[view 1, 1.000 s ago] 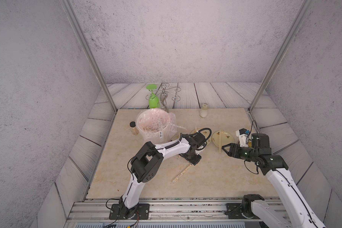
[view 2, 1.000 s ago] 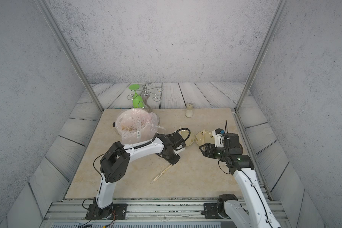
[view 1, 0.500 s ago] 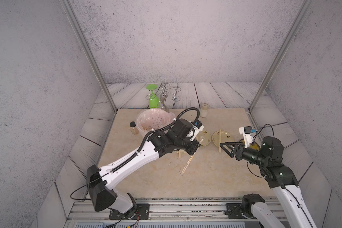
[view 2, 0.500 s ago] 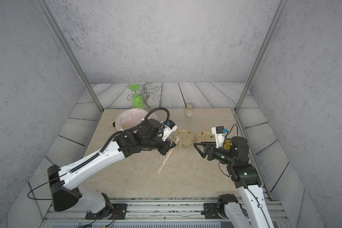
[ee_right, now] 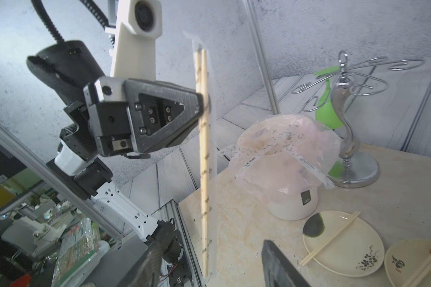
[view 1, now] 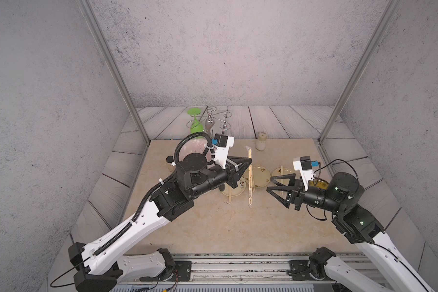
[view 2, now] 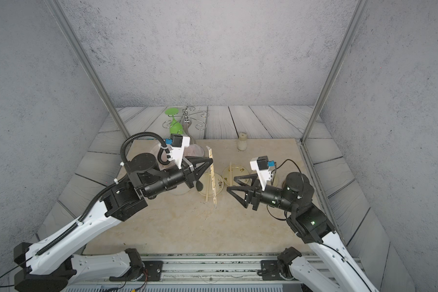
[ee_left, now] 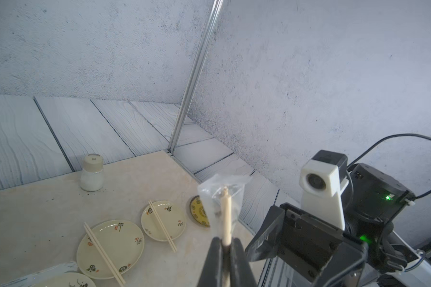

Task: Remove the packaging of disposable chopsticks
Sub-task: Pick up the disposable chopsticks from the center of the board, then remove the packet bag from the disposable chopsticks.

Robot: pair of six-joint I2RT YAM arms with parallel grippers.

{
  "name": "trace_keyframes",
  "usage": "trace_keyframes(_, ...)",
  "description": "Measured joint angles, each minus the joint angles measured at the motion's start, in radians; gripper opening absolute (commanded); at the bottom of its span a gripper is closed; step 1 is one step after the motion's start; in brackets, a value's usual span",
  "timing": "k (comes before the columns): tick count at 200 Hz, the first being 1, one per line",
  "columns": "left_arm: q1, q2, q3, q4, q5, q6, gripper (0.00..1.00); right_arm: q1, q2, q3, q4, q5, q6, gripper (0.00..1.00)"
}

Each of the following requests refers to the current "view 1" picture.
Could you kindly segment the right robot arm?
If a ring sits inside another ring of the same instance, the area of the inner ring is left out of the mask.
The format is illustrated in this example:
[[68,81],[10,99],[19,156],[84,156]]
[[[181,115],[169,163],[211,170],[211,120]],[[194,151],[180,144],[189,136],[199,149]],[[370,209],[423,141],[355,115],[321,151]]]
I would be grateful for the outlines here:
[[[295,174],[271,177],[267,192],[286,208],[302,204],[332,214],[336,229],[354,244],[377,268],[395,292],[430,292],[432,288],[403,257],[383,225],[358,201],[365,191],[359,180],[345,172],[336,173],[326,189],[311,186]],[[309,274],[320,281],[337,281],[353,292],[385,292],[386,287],[352,270],[328,248],[318,248],[309,257]]]

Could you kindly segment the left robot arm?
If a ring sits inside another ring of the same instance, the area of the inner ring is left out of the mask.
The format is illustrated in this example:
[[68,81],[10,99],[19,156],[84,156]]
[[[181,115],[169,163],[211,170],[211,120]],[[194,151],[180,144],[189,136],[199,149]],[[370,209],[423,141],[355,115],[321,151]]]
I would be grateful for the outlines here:
[[148,191],[137,211],[108,234],[91,243],[75,243],[69,258],[77,272],[74,285],[79,292],[109,292],[131,278],[166,281],[176,263],[168,249],[152,254],[126,256],[125,253],[152,232],[193,208],[199,196],[223,187],[237,187],[251,158],[231,157],[224,166],[200,153],[188,154],[176,163],[175,171]]

